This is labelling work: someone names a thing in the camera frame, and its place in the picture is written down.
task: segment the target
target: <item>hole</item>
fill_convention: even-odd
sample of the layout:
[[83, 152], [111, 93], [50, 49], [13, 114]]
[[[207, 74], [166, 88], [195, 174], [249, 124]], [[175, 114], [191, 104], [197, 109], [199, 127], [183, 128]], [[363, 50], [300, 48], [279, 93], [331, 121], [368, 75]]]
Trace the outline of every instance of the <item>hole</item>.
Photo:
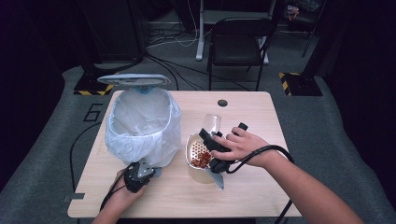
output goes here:
[[221, 107], [224, 107], [224, 106], [226, 106], [227, 104], [228, 104], [228, 102], [227, 102], [226, 100], [219, 100], [219, 101], [218, 101], [218, 105], [221, 106]]

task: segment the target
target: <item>white trash bag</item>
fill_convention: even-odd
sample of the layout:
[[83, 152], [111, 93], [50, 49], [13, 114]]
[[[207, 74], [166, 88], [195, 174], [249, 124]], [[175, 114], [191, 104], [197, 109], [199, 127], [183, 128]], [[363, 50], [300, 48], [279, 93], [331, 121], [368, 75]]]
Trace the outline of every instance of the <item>white trash bag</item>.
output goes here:
[[180, 118], [177, 102], [164, 89], [124, 91], [107, 119], [107, 149], [125, 164], [145, 158], [151, 167], [167, 166], [181, 147]]

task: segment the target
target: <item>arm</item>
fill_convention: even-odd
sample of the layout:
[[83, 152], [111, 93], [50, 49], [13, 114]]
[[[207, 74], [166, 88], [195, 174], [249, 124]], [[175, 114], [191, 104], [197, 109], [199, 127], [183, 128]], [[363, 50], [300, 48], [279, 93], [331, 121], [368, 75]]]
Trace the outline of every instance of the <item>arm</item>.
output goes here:
[[[119, 171], [117, 173], [116, 179], [121, 174], [122, 174], [122, 171]], [[115, 187], [115, 190], [117, 190], [117, 189], [120, 189], [120, 190], [118, 190], [117, 192], [114, 192], [114, 194], [108, 199], [105, 207], [102, 209], [102, 211], [99, 212], [99, 215], [93, 221], [94, 224], [117, 223], [117, 221], [119, 220], [122, 213], [125, 212], [129, 207], [131, 207], [131, 205], [140, 196], [143, 195], [143, 193], [146, 189], [146, 186], [144, 186], [137, 193], [132, 193], [124, 186], [125, 186], [125, 182], [124, 182], [123, 178], [121, 178], [119, 183], [117, 183], [117, 186]]]
[[[233, 128], [226, 139], [214, 140], [231, 152], [212, 151], [218, 159], [241, 160], [251, 151], [269, 145], [263, 139], [240, 128]], [[289, 195], [297, 209], [309, 223], [362, 223], [355, 212], [335, 193], [275, 150], [253, 157], [247, 164], [264, 168]]]

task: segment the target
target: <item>light wood tabletop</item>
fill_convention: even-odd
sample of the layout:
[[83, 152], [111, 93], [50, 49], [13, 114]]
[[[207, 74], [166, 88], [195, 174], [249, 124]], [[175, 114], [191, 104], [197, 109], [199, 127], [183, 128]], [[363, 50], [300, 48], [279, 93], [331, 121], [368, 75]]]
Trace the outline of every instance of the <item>light wood tabletop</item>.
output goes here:
[[[170, 91], [179, 104], [181, 149], [162, 175], [151, 178], [145, 194], [122, 217], [278, 217], [289, 197], [262, 168], [244, 165], [234, 174], [223, 174], [224, 190], [215, 183], [201, 184], [189, 175], [185, 147], [189, 136], [201, 130], [206, 114], [221, 116], [220, 131], [230, 132], [244, 122], [248, 131], [273, 145], [287, 148], [269, 93], [264, 91]], [[70, 217], [96, 217], [102, 200], [114, 182], [117, 171], [126, 167], [107, 151], [106, 119], [120, 91], [114, 92], [104, 122], [78, 182], [76, 193], [84, 198], [72, 200]], [[227, 106], [219, 106], [226, 100]], [[299, 217], [294, 207], [286, 217]]]

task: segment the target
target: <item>open lid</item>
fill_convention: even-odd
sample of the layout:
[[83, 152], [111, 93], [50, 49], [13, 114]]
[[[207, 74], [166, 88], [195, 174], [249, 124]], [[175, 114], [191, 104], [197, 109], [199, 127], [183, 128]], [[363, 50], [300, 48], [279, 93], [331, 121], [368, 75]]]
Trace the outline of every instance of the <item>open lid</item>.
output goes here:
[[103, 76], [97, 79], [99, 82], [115, 86], [155, 87], [169, 84], [171, 80], [157, 74], [120, 74]]

